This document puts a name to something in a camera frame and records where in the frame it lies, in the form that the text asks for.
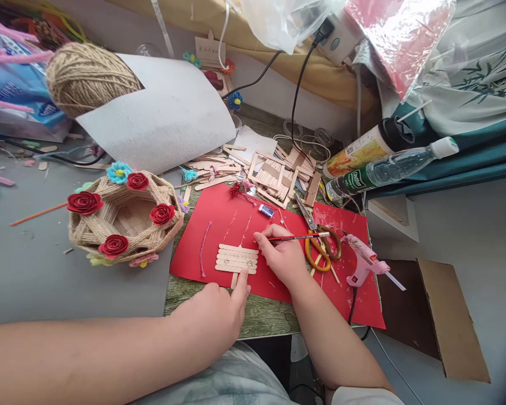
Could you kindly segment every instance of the black lid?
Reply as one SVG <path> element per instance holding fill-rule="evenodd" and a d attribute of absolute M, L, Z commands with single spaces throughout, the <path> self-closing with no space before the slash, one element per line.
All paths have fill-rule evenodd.
<path fill-rule="evenodd" d="M 408 149 L 414 143 L 414 133 L 412 129 L 405 121 L 398 123 L 398 119 L 398 116 L 384 118 L 378 125 L 382 138 L 394 152 Z"/>

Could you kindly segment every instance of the jute twine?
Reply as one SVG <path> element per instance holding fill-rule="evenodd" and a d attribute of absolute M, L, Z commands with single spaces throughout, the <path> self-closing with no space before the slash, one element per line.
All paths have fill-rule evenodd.
<path fill-rule="evenodd" d="M 97 193 L 105 203 L 103 208 L 91 215 L 80 215 L 70 212 L 69 240 L 97 256 L 103 256 L 98 247 L 110 235 L 119 235 L 114 223 L 120 208 L 135 200 L 149 200 L 157 204 L 174 205 L 174 217 L 164 225 L 152 223 L 136 236 L 123 235 L 128 238 L 128 249 L 112 260 L 113 263 L 130 262 L 149 253 L 162 251 L 184 225 L 184 213 L 180 210 L 174 188 L 170 183 L 146 171 L 141 171 L 148 178 L 148 187 L 142 191 L 127 188 L 125 184 L 112 183 L 108 176 L 100 177 L 86 191 Z"/>
<path fill-rule="evenodd" d="M 49 61 L 47 87 L 52 101 L 71 118 L 142 89 L 137 77 L 114 53 L 74 42 L 61 47 Z"/>

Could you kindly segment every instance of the pink hot glue gun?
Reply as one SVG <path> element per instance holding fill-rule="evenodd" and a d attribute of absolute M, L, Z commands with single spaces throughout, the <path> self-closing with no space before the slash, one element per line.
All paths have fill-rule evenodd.
<path fill-rule="evenodd" d="M 347 277 L 347 283 L 349 283 L 350 286 L 360 287 L 364 283 L 369 271 L 373 271 L 373 273 L 378 275 L 387 275 L 401 291 L 406 290 L 406 288 L 392 276 L 390 273 L 390 266 L 388 266 L 386 262 L 379 262 L 377 260 L 377 254 L 356 236 L 346 234 L 341 242 L 347 243 L 354 253 L 356 253 L 356 271 L 352 276 Z"/>

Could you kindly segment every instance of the yellow fabric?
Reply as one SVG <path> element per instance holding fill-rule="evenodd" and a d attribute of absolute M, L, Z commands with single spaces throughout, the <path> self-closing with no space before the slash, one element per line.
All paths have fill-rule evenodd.
<path fill-rule="evenodd" d="M 107 1 L 155 18 L 150 0 Z M 234 3 L 238 5 L 240 2 L 234 0 Z M 191 19 L 191 5 L 193 5 L 193 19 Z M 159 0 L 159 6 L 166 23 L 201 34 L 203 37 L 208 35 L 211 28 L 214 37 L 219 39 L 225 22 L 224 0 Z M 275 53 L 257 40 L 245 18 L 237 15 L 232 8 L 224 41 L 228 50 L 245 53 L 264 64 L 267 64 Z M 272 65 L 272 69 L 296 83 L 310 45 L 311 40 L 307 40 L 302 49 L 295 49 L 294 55 L 281 53 Z M 317 49 L 309 58 L 301 87 L 334 104 L 356 110 L 356 78 L 344 65 L 333 66 L 318 53 Z M 368 114 L 377 103 L 378 100 L 373 97 L 370 91 L 366 87 L 362 87 L 362 115 Z"/>

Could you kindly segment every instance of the hand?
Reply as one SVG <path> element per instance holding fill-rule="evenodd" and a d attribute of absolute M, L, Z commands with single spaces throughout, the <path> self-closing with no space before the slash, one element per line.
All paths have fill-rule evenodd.
<path fill-rule="evenodd" d="M 285 228 L 272 224 L 262 233 L 254 233 L 255 240 L 266 258 L 268 266 L 278 279 L 293 294 L 297 287 L 307 279 L 311 279 L 305 266 L 304 252 L 297 240 L 274 241 L 274 245 L 267 239 L 270 237 L 292 236 Z"/>
<path fill-rule="evenodd" d="M 202 346 L 213 355 L 211 363 L 220 358 L 240 335 L 251 291 L 251 286 L 247 285 L 247 273 L 242 270 L 231 295 L 217 283 L 209 283 L 170 315 L 180 328 L 177 332 L 184 335 L 183 339 L 191 338 L 191 344 Z"/>

